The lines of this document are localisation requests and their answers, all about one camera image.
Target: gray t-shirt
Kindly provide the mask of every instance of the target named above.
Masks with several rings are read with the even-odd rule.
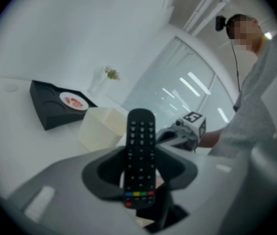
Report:
[[[235,158],[239,152],[250,151],[256,143],[272,139],[275,127],[261,96],[276,75],[277,36],[262,50],[245,78],[233,107],[236,114],[209,155]]]

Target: ceiling pipe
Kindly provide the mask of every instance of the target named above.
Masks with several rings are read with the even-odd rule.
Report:
[[[203,19],[203,21],[196,27],[196,29],[191,34],[193,37],[195,37],[219,12],[222,10],[224,6],[226,6],[227,3],[222,1],[220,2],[212,11],[211,13]]]
[[[183,27],[183,30],[189,32],[212,2],[213,0],[201,0],[192,13],[191,17],[187,20],[185,26]]]

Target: remote control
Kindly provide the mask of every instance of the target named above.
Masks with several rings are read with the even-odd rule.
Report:
[[[145,109],[129,112],[125,147],[124,205],[150,207],[155,201],[155,116]]]

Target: red button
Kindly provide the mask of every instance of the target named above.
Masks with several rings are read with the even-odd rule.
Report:
[[[132,203],[131,203],[131,202],[125,202],[125,206],[126,206],[126,207],[131,207],[131,206],[132,206]]]

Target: black tray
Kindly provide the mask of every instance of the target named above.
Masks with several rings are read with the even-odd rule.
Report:
[[[97,107],[79,91],[60,88],[49,83],[32,80],[30,94],[36,113],[45,130],[82,120],[87,111],[75,110],[64,104],[59,97],[59,94],[62,92],[76,94],[86,100],[90,107]]]

